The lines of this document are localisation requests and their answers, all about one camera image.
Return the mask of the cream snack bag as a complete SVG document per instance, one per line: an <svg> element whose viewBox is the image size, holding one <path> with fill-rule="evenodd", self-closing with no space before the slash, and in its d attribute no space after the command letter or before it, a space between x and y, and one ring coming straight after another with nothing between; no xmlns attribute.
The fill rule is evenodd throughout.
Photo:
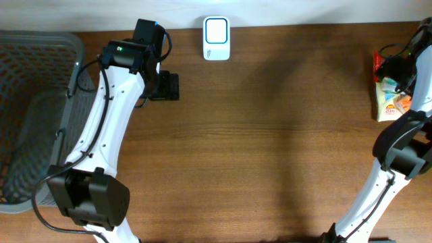
<svg viewBox="0 0 432 243"><path fill-rule="evenodd" d="M405 92L385 92L381 89L380 81L379 83L375 83L375 94L377 100L378 122L395 121L403 115L396 109L394 99L400 95L407 95Z"/></svg>

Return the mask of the green tissue pack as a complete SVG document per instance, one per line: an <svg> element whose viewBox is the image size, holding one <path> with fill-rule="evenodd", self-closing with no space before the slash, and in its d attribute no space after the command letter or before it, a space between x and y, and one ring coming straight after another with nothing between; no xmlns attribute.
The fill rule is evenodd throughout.
<svg viewBox="0 0 432 243"><path fill-rule="evenodd" d="M381 89L385 92L396 93L398 83L391 78L385 77L381 81Z"/></svg>

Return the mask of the red snack bag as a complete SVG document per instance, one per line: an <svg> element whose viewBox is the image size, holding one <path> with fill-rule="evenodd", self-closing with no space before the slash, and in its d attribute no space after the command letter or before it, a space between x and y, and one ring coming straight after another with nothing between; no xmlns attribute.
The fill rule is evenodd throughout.
<svg viewBox="0 0 432 243"><path fill-rule="evenodd" d="M381 67L383 58L380 56L378 51L373 52L373 80L375 83L379 83L380 79L376 76L376 71Z"/></svg>

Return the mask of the orange tissue pack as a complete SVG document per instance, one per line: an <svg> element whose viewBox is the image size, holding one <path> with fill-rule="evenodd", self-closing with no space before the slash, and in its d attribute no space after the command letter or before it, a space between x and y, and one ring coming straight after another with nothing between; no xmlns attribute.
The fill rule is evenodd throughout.
<svg viewBox="0 0 432 243"><path fill-rule="evenodd" d="M401 113L406 113L412 104L412 97L409 95L400 95L394 99L396 109Z"/></svg>

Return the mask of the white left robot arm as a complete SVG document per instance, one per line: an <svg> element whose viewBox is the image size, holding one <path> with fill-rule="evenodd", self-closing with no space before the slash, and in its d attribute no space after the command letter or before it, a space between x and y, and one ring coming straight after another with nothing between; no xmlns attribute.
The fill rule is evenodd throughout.
<svg viewBox="0 0 432 243"><path fill-rule="evenodd" d="M40 185L64 217L98 242L139 242L126 219L130 190L117 180L117 160L138 100L177 101L179 76L161 70L171 37L155 21L139 19L132 38L111 40L96 62L99 86L84 129L63 165L50 166Z"/></svg>

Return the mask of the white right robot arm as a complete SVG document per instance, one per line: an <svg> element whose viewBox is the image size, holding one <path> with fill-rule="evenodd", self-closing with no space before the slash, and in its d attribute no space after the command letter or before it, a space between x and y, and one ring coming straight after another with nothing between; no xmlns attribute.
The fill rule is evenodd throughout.
<svg viewBox="0 0 432 243"><path fill-rule="evenodd" d="M407 44L383 55L375 76L390 78L410 108L377 137L369 177L348 212L320 242L370 242L377 222L396 195L431 169L431 18L423 19Z"/></svg>

